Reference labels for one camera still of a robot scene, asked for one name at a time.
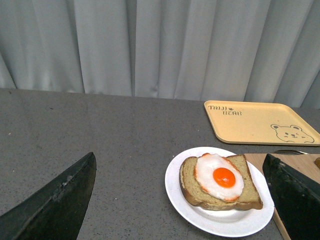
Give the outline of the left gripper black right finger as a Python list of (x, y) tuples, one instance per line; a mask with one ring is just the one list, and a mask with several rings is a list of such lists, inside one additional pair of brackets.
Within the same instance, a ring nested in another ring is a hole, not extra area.
[(289, 237), (292, 240), (318, 240), (320, 184), (269, 153), (262, 169)]

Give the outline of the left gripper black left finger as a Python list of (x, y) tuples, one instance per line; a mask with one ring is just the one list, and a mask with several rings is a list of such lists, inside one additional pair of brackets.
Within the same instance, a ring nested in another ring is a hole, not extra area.
[(2, 240), (77, 239), (95, 184), (89, 152), (29, 198), (0, 217)]

